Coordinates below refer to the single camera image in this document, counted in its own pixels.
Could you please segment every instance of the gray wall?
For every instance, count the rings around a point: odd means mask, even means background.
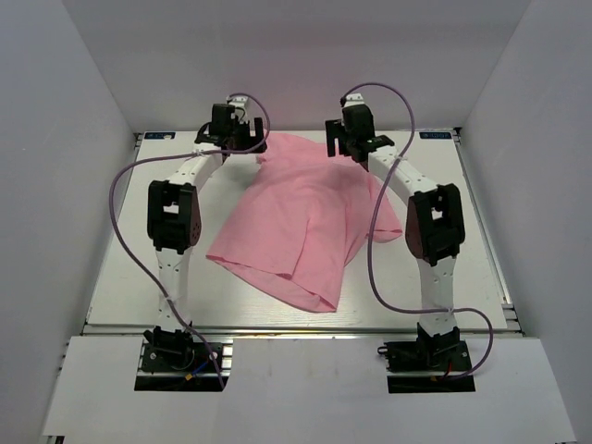
[[[401,88],[422,128],[468,117],[529,0],[64,0],[134,130],[195,129],[244,90],[321,129],[354,84]],[[379,126],[404,108],[369,92]]]
[[[592,3],[535,0],[466,122],[463,154],[518,315],[592,443]]]
[[[20,444],[80,332],[133,139],[58,0],[1,2],[0,60],[0,441]]]

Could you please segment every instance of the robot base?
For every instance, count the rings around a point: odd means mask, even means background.
[[[385,342],[378,354],[385,356],[388,370],[393,373],[411,372],[465,372],[471,369],[471,357],[466,342],[459,340],[456,327],[450,333],[429,337],[417,326],[416,341]]]

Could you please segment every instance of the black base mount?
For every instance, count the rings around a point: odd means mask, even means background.
[[[465,372],[471,369],[466,342],[460,340],[460,330],[430,337],[417,325],[416,341],[385,342],[378,354],[387,358],[393,373],[438,371]]]
[[[190,373],[205,362],[205,373],[214,372],[209,353],[201,342],[194,342],[188,332],[175,330],[165,331],[161,327],[144,331],[144,337],[148,341],[144,344],[141,369],[146,373]],[[223,345],[218,342],[210,342],[210,347],[216,356],[218,366],[222,367]]]

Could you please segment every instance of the garment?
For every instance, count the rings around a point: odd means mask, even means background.
[[[379,185],[323,143],[273,133],[253,184],[206,257],[257,289],[310,312],[337,310],[343,268],[368,234]],[[387,198],[376,241],[401,235]]]

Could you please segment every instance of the white board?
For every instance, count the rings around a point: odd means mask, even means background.
[[[323,131],[304,131],[317,142]],[[387,132],[402,147],[409,132]],[[140,159],[188,153],[195,132],[178,132],[169,141],[144,140]],[[469,198],[463,171],[452,140],[421,140],[416,137],[410,161],[439,183],[455,183],[462,196],[466,241],[455,268],[455,304],[485,312],[494,327],[505,328],[501,289],[487,257],[475,210]],[[130,248],[156,273],[152,241],[146,234],[147,190],[154,179],[165,179],[182,161],[152,163],[135,168],[119,217],[119,225]],[[380,305],[368,284],[365,247],[346,267],[341,300],[336,313],[311,314],[280,302],[251,287],[220,265],[205,259],[205,253],[237,201],[249,187],[258,166],[254,156],[234,156],[217,170],[200,195],[203,230],[190,264],[189,306],[193,323],[200,327],[320,327],[415,329],[417,316],[392,313]],[[388,195],[404,226],[406,208],[394,193]],[[402,307],[420,305],[417,263],[403,238],[375,247],[376,282],[385,300]],[[113,239],[97,281],[88,322],[91,325],[151,326],[156,322],[158,289],[128,258]],[[459,326],[486,329],[473,314],[458,314]]]
[[[381,338],[238,339],[222,393],[133,391],[142,338],[73,338],[44,433],[66,444],[574,440],[538,339],[499,339],[476,392],[389,395]],[[468,341],[476,357],[483,339]]]

